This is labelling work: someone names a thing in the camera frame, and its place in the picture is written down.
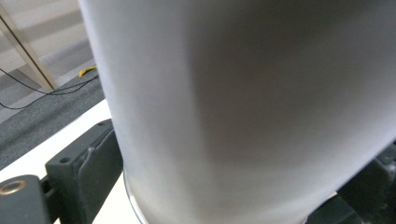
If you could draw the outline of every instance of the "black cable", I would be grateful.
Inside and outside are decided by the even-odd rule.
[[[22,106],[22,107],[9,107],[9,106],[6,106],[6,105],[3,105],[2,103],[0,103],[0,106],[4,107],[4,108],[6,108],[6,109],[11,109],[11,110],[21,110],[21,109],[24,109],[24,108],[28,107],[29,105],[32,105],[34,102],[38,101],[39,99],[43,98],[44,96],[48,96],[48,95],[55,95],[55,96],[56,96],[56,95],[66,95],[66,94],[70,94],[70,93],[79,91],[79,90],[80,90],[81,88],[83,88],[85,85],[87,85],[88,83],[90,83],[91,81],[93,81],[94,79],[96,79],[96,78],[99,77],[99,76],[95,76],[95,77],[93,77],[93,78],[91,78],[91,79],[89,79],[89,80],[87,80],[87,81],[83,81],[83,82],[80,82],[80,83],[78,83],[78,84],[76,84],[76,85],[73,85],[73,86],[70,86],[70,87],[65,87],[65,88],[62,88],[62,89],[59,89],[59,90],[56,90],[56,91],[44,92],[44,91],[38,91],[38,90],[36,90],[36,89],[34,89],[34,88],[32,88],[32,87],[30,87],[30,86],[24,84],[23,82],[17,80],[15,77],[13,77],[12,75],[10,75],[10,74],[7,73],[6,71],[4,71],[2,68],[0,68],[0,71],[2,71],[2,72],[3,72],[4,74],[6,74],[7,76],[11,77],[12,79],[14,79],[15,81],[17,81],[18,83],[22,84],[23,86],[25,86],[25,87],[27,87],[27,88],[33,90],[33,91],[37,91],[37,92],[40,92],[40,93],[43,93],[43,94],[44,94],[43,96],[40,96],[40,97],[38,97],[37,99],[33,100],[33,102],[29,103],[28,105],[25,105],[25,106]],[[54,94],[55,92],[68,90],[68,89],[71,89],[71,88],[75,88],[75,87],[77,87],[77,86],[79,86],[79,87],[76,88],[75,90]]]

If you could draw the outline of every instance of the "yellow object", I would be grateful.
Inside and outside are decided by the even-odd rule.
[[[93,69],[96,69],[96,65],[82,69],[81,71],[79,71],[78,76],[83,77],[87,72]]]

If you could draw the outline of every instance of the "white cylinder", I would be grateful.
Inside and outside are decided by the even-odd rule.
[[[396,1],[80,3],[149,224],[300,224],[396,136]]]

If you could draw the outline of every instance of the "gray carpet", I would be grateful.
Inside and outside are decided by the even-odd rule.
[[[97,75],[93,70],[75,77],[59,89],[76,85]],[[0,170],[60,131],[81,114],[105,99],[99,78],[79,91],[45,96],[0,124]]]

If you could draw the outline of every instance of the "white table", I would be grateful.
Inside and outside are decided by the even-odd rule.
[[[18,175],[46,175],[45,163],[63,148],[88,131],[94,124],[110,119],[106,100],[94,106],[78,119],[64,127],[51,138],[11,163],[0,172],[0,182]],[[122,175],[108,195],[105,204],[94,220],[94,224],[108,223],[139,224],[125,191]]]

